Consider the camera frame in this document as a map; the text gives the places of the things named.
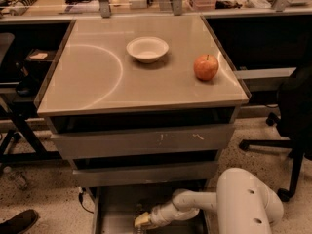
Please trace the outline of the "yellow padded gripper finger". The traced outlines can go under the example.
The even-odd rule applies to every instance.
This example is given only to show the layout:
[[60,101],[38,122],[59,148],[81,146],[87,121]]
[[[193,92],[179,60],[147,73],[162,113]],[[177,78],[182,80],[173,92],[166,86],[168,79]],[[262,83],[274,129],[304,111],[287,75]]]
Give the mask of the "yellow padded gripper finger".
[[149,212],[145,212],[141,215],[139,215],[134,222],[134,227],[135,228],[147,228],[149,225],[151,224],[150,221],[150,213]]

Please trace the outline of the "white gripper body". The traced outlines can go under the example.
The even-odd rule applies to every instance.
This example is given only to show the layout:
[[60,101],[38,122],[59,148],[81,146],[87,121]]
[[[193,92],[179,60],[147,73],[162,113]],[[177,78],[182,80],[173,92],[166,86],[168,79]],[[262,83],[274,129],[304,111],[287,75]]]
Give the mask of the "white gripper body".
[[150,212],[150,222],[156,227],[161,227],[164,223],[164,218],[162,216],[162,207],[156,206]]

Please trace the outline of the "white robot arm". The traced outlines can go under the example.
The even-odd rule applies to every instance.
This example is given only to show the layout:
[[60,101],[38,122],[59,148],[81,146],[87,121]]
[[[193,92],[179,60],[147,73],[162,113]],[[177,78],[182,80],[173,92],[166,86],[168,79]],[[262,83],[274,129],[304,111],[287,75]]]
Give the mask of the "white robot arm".
[[172,198],[134,220],[134,227],[153,229],[195,217],[201,210],[217,214],[219,234],[271,234],[284,206],[278,195],[250,172],[230,168],[215,192],[178,189]]

